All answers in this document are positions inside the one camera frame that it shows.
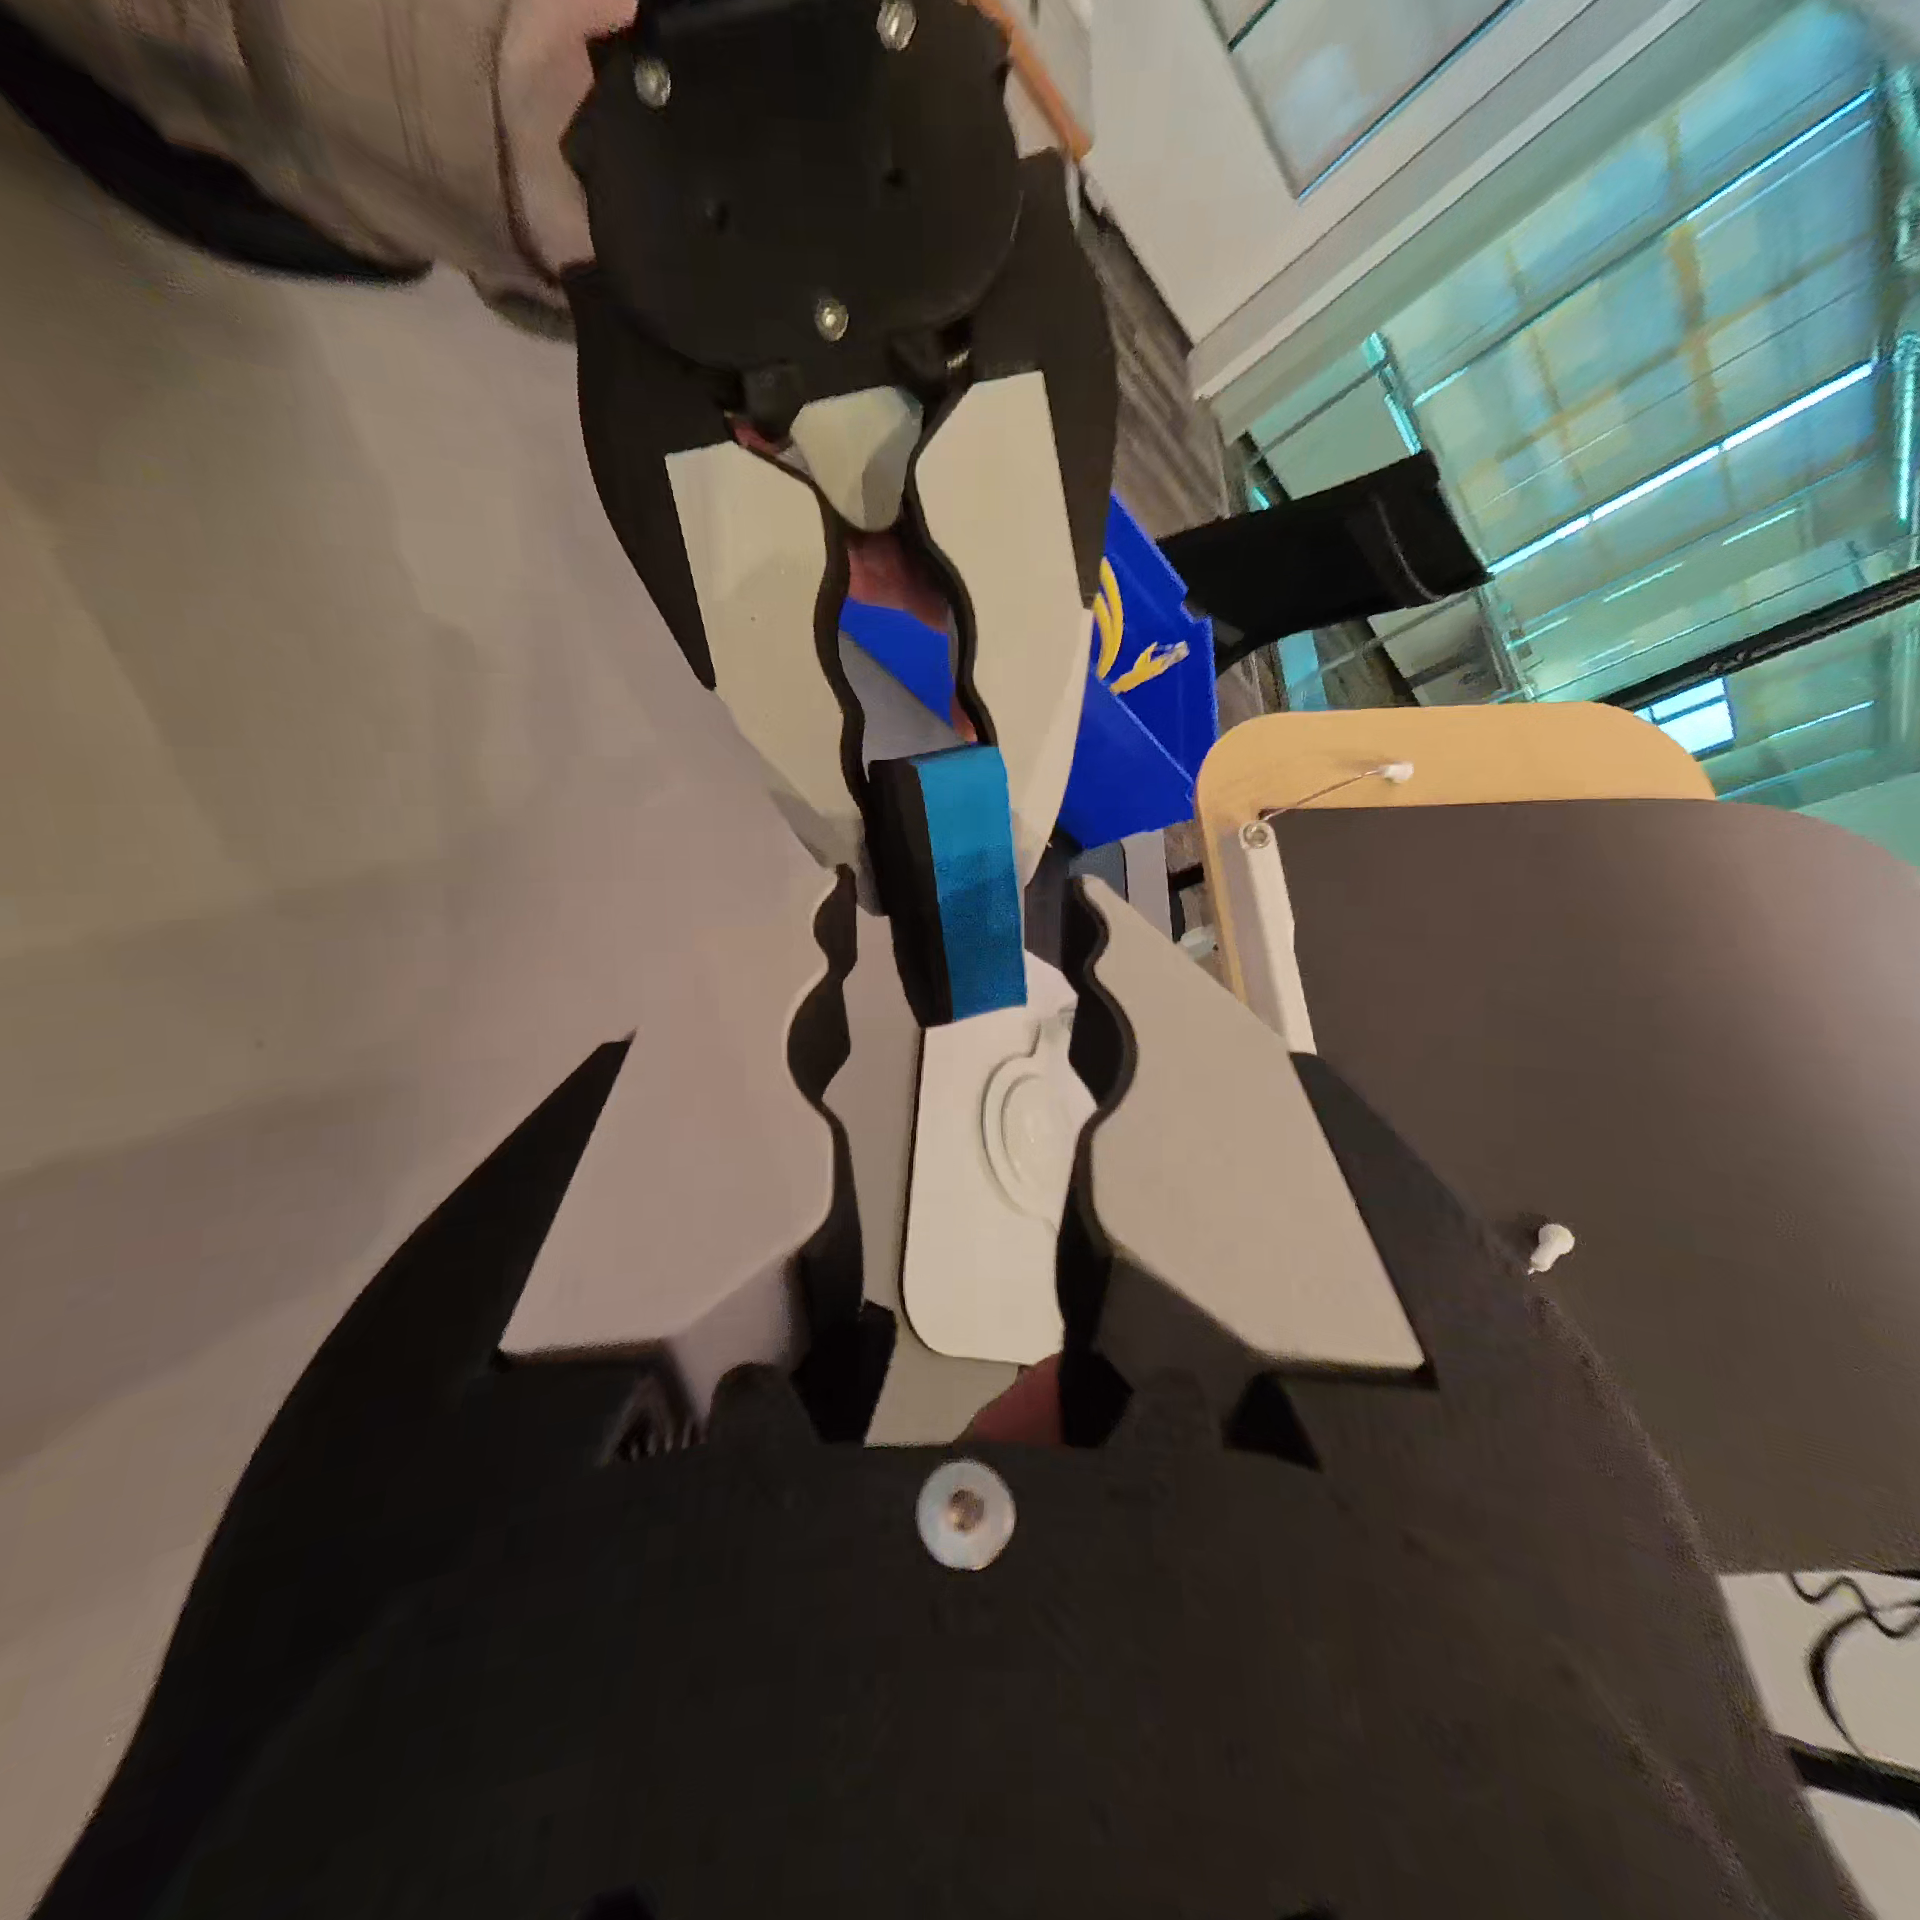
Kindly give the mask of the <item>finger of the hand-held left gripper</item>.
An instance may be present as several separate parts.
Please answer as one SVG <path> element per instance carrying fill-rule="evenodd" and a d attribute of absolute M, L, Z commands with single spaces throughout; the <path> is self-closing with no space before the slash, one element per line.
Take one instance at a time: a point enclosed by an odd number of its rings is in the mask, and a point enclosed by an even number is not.
<path fill-rule="evenodd" d="M 664 457 L 710 688 L 814 859 L 879 904 L 863 715 L 840 650 L 847 531 L 803 473 L 735 441 Z"/>
<path fill-rule="evenodd" d="M 918 448 L 911 495 L 964 598 L 966 684 L 1004 761 L 1016 871 L 1033 879 L 1065 800 L 1093 630 L 1044 375 L 972 384 Z"/>

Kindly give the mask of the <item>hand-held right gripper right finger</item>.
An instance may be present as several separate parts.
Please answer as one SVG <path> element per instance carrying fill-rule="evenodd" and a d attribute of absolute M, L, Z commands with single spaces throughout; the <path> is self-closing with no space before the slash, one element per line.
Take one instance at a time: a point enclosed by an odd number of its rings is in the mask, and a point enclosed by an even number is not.
<path fill-rule="evenodd" d="M 1093 1097 L 1057 1233 L 1063 1378 L 1403 1384 L 1425 1355 L 1283 1036 L 1103 881 L 1072 883 L 1070 1068 Z"/>

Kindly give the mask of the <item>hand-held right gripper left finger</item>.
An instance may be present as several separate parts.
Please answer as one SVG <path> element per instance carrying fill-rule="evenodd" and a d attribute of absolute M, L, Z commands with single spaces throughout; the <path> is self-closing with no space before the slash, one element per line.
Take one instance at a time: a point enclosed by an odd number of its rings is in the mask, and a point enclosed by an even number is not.
<path fill-rule="evenodd" d="M 809 879 L 741 944 L 652 976 L 504 1331 L 515 1360 L 648 1360 L 702 1422 L 745 1362 L 788 1371 L 815 1427 L 865 1427 L 877 1306 L 845 1124 L 857 886 Z"/>

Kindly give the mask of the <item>blue plastic bin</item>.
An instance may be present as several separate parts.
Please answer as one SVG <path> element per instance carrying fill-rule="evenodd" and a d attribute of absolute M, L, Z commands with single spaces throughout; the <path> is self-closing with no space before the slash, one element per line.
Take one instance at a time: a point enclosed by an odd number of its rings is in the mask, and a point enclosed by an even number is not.
<path fill-rule="evenodd" d="M 1184 587 L 1179 571 L 1139 518 L 1111 498 L 1103 561 L 1123 576 Z M 1163 833 L 1192 817 L 1192 786 L 1219 734 L 1214 631 L 1191 612 L 1191 651 L 1166 676 L 1116 698 L 1093 681 L 1075 742 L 1057 828 L 1081 850 L 1143 833 Z"/>

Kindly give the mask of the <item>blue whiteboard eraser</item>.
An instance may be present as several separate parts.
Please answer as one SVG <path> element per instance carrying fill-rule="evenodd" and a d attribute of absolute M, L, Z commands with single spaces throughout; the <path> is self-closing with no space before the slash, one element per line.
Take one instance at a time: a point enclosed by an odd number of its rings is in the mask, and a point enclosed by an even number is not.
<path fill-rule="evenodd" d="M 877 760 L 865 842 L 918 1027 L 1024 1007 L 1024 889 L 998 751 L 972 744 Z"/>

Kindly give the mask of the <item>person's left forearm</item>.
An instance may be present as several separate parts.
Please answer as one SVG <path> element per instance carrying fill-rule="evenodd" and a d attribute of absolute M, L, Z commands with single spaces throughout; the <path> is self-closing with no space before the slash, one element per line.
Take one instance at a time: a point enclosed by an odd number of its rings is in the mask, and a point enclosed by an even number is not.
<path fill-rule="evenodd" d="M 384 265 L 558 315 L 592 260 L 563 138 L 638 2 L 29 2 L 23 23 L 160 140 Z"/>

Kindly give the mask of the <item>yellow item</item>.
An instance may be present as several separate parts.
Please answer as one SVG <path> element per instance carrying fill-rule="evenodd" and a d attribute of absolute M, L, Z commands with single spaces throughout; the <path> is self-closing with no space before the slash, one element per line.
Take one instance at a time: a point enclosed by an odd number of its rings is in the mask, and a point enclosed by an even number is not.
<path fill-rule="evenodd" d="M 1111 561 L 1099 563 L 1091 631 L 1096 687 L 1123 698 L 1166 676 L 1188 658 L 1191 630 L 1184 587 L 1123 576 Z"/>

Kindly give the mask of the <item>black mesh chair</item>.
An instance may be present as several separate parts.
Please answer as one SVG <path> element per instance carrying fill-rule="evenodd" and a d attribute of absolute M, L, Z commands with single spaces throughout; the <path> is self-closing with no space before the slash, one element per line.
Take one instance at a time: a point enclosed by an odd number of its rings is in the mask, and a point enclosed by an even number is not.
<path fill-rule="evenodd" d="M 1159 543 L 1187 602 L 1246 640 L 1445 604 L 1491 584 L 1428 450 Z"/>

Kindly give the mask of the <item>black backdrop board stand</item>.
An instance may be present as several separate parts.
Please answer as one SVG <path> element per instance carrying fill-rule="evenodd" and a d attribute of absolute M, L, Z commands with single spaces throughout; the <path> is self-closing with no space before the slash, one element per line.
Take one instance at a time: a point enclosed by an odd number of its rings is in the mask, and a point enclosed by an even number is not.
<path fill-rule="evenodd" d="M 1543 1276 L 1720 1569 L 1916 1572 L 1917 892 L 1606 704 L 1283 712 L 1196 779 L 1235 992 Z"/>

